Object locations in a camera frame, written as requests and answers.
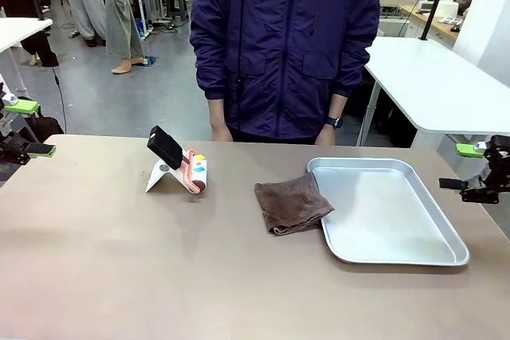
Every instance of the white table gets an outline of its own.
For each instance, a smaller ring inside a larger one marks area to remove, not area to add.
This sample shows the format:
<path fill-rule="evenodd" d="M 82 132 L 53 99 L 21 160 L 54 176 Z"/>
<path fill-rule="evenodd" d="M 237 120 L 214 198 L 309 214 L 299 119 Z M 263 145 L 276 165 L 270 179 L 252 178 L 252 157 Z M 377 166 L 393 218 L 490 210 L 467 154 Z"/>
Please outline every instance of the white table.
<path fill-rule="evenodd" d="M 358 146 L 381 88 L 418 129 L 412 147 L 437 150 L 443 135 L 507 135 L 510 88 L 435 41 L 377 37 L 366 68 L 375 78 Z"/>
<path fill-rule="evenodd" d="M 21 96 L 28 96 L 28 91 L 23 83 L 22 75 L 18 70 L 18 65 L 10 47 L 52 24 L 53 21 L 51 19 L 40 21 L 36 18 L 0 18 L 0 31 L 2 31 L 0 33 L 0 53 L 7 51 L 12 67 L 18 77 L 20 88 L 17 88 L 17 91 Z"/>

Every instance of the folded cloth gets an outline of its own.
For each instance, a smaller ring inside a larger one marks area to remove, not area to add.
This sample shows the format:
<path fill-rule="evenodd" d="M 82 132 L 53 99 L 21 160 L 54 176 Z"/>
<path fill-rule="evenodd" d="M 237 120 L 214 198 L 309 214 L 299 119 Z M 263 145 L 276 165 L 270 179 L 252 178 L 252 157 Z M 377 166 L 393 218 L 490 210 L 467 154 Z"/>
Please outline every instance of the folded cloth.
<path fill-rule="evenodd" d="M 255 194 L 265 225 L 275 235 L 302 231 L 333 211 L 312 173 L 282 183 L 257 183 Z"/>

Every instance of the black watch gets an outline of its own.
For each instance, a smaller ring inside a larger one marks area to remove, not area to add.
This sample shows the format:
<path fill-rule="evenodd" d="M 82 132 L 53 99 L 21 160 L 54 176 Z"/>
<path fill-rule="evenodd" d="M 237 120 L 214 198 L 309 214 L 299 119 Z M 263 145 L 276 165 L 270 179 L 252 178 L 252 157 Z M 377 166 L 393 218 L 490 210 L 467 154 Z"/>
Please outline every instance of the black watch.
<path fill-rule="evenodd" d="M 332 117 L 328 117 L 328 119 L 326 120 L 326 124 L 331 125 L 335 129 L 340 129 L 342 127 L 343 120 L 342 119 L 333 119 Z"/>

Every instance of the concrete floor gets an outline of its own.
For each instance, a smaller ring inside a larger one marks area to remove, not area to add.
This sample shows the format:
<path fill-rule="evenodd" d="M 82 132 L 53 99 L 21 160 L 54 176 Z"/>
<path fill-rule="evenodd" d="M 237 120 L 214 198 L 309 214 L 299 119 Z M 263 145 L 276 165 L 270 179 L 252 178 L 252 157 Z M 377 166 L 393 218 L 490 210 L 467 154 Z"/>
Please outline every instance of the concrete floor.
<path fill-rule="evenodd" d="M 143 44 L 147 55 L 158 57 L 151 68 L 134 68 L 132 73 L 114 76 L 115 58 L 104 47 L 88 48 L 80 37 L 69 39 L 73 22 L 69 10 L 53 0 L 48 17 L 53 19 L 49 38 L 61 66 L 56 68 L 64 97 L 67 132 L 81 135 L 147 137 L 158 124 L 177 140 L 210 139 L 207 103 L 195 81 L 194 54 L 189 44 L 189 25 L 177 33 L 151 35 Z M 29 56 L 14 50 L 18 67 L 30 95 L 43 106 L 43 113 L 61 121 L 61 98 L 51 68 L 28 66 Z M 0 54 L 0 73 L 7 84 L 17 84 L 6 54 Z M 361 121 L 347 117 L 338 135 L 339 145 L 355 145 Z M 372 131 L 367 144 L 391 146 L 384 135 Z M 0 168 L 0 182 L 12 171 Z M 488 206 L 495 221 L 510 235 L 510 196 L 503 203 Z"/>

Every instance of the gray pants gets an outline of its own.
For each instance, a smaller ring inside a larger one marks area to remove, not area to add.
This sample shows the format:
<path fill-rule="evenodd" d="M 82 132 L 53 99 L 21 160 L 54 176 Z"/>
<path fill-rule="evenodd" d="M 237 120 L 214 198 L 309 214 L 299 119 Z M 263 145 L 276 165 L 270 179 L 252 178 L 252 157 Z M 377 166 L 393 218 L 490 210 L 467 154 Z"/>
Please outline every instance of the gray pants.
<path fill-rule="evenodd" d="M 106 39 L 106 11 L 103 0 L 69 0 L 74 22 L 86 40 L 94 38 L 94 31 Z"/>
<path fill-rule="evenodd" d="M 145 56 L 129 0 L 106 0 L 106 36 L 108 54 L 123 59 Z"/>

